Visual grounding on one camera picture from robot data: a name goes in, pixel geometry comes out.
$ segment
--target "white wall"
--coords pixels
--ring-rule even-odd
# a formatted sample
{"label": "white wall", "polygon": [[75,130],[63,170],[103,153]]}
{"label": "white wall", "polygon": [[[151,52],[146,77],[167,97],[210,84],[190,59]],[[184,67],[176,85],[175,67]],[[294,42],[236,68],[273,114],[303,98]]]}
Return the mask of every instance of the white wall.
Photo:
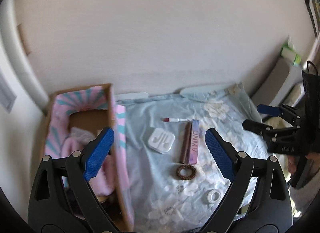
{"label": "white wall", "polygon": [[43,115],[9,63],[1,30],[0,71],[17,96],[10,113],[0,105],[0,186],[18,214],[27,220],[32,181],[39,165],[39,145],[36,142]]}
{"label": "white wall", "polygon": [[49,97],[36,78],[26,57],[18,33],[14,0],[3,0],[0,8],[0,28],[4,48],[21,84],[40,109],[45,109]]}
{"label": "white wall", "polygon": [[288,35],[315,39],[304,0],[16,0],[44,89],[112,82],[116,92],[264,78]]}

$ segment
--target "pink fuzzy cloth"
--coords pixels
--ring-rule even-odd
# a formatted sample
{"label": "pink fuzzy cloth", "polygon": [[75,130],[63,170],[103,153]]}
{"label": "pink fuzzy cloth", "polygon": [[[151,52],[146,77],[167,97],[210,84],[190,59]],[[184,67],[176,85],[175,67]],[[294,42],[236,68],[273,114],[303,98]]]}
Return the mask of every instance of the pink fuzzy cloth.
{"label": "pink fuzzy cloth", "polygon": [[[71,114],[95,109],[108,109],[102,86],[86,90],[68,92],[56,96],[52,107],[49,132],[46,138],[45,154],[53,159],[68,157],[74,151],[82,151],[83,146],[69,137],[69,117]],[[108,196],[115,189],[115,162],[108,155],[96,177],[89,184],[96,196]]]}

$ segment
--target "white cloth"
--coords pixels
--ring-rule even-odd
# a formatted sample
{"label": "white cloth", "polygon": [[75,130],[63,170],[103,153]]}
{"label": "white cloth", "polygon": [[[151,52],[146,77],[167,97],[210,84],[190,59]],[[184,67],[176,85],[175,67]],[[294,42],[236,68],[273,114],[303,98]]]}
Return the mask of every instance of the white cloth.
{"label": "white cloth", "polygon": [[295,189],[289,187],[289,192],[292,200],[296,205],[296,209],[304,213],[320,189],[320,171],[302,188]]}

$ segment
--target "cardboard box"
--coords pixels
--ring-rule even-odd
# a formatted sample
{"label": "cardboard box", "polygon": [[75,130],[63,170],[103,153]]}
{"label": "cardboard box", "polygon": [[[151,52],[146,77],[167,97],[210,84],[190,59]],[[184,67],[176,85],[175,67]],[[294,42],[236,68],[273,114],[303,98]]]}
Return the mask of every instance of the cardboard box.
{"label": "cardboard box", "polygon": [[[113,98],[112,84],[82,86],[82,87],[76,87],[76,88],[72,88],[72,89],[65,89],[65,90],[58,91],[51,96],[51,101],[50,101],[50,104],[48,107],[48,115],[47,115],[45,123],[44,123],[45,135],[44,135],[44,139],[42,141],[42,147],[41,147],[41,153],[40,153],[41,159],[44,155],[45,140],[46,140],[48,130],[49,130],[52,106],[53,106],[55,97],[59,94],[72,92],[72,91],[85,90],[85,89],[89,89],[90,87],[93,87],[93,86],[102,86],[102,88],[106,94],[106,99],[108,102],[108,109],[107,110],[86,110],[86,111],[80,111],[80,112],[71,114],[70,118],[69,118],[69,129],[73,126],[76,126],[81,129],[90,131],[94,135],[97,135],[97,132],[99,130],[102,130],[104,127],[114,127],[114,124],[115,124],[114,113],[115,112],[112,109],[112,107],[114,106],[114,103],[112,104],[112,102],[111,102],[111,99]],[[119,195],[119,194],[121,194],[121,191],[116,189],[116,193]],[[99,198],[99,201],[105,200],[106,198],[107,197]],[[116,226],[121,231],[131,231],[132,230],[132,228],[129,228],[128,224],[124,222],[124,219],[121,215],[119,215],[119,214],[108,214],[108,215],[111,217],[114,224],[116,224]]]}

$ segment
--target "light blue bedsheet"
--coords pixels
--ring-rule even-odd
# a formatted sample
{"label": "light blue bedsheet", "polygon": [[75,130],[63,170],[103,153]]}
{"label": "light blue bedsheet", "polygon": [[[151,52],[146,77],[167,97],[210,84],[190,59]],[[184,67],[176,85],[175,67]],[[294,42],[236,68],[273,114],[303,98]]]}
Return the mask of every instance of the light blue bedsheet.
{"label": "light blue bedsheet", "polygon": [[[209,204],[208,192],[219,189],[223,195],[230,182],[222,177],[205,145],[207,129],[216,128],[237,151],[245,151],[254,158],[269,156],[265,142],[242,128],[245,119],[261,121],[261,117],[241,84],[226,91],[169,94],[118,103],[126,106],[127,168],[135,232],[192,230],[203,226],[216,209],[219,202]],[[200,120],[197,175],[193,180],[182,181],[175,176],[186,124],[165,123],[162,121],[165,117]],[[148,147],[148,138],[156,127],[176,137],[166,154]],[[252,179],[243,205],[250,202],[255,183],[256,179]]]}

